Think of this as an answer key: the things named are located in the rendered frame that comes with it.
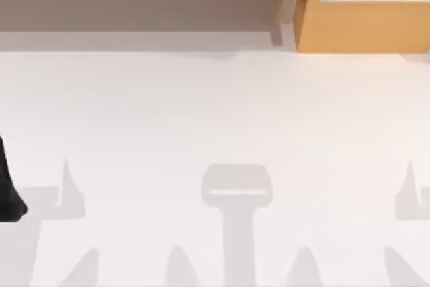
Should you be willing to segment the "brown wooden open shelf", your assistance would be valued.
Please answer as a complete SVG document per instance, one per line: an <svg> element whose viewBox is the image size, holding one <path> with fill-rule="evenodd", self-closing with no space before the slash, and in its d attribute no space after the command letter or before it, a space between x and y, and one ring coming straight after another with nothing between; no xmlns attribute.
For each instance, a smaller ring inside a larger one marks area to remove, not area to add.
<svg viewBox="0 0 430 287"><path fill-rule="evenodd" d="M0 0L7 51L295 51L296 0Z"/></svg>

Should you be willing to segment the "light wooden cupboard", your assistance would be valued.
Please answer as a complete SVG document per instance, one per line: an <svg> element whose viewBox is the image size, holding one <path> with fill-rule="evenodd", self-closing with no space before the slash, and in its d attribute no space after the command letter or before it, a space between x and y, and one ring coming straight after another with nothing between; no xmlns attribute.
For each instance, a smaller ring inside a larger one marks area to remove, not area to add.
<svg viewBox="0 0 430 287"><path fill-rule="evenodd" d="M308 54L430 54L430 3L297 0L296 50Z"/></svg>

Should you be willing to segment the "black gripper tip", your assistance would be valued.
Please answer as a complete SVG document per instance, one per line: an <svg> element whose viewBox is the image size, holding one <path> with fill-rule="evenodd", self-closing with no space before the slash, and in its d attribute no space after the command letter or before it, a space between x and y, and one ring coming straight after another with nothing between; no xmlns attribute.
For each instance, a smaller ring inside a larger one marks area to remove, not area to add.
<svg viewBox="0 0 430 287"><path fill-rule="evenodd" d="M0 222L18 222L27 212L28 207L13 184L0 136Z"/></svg>

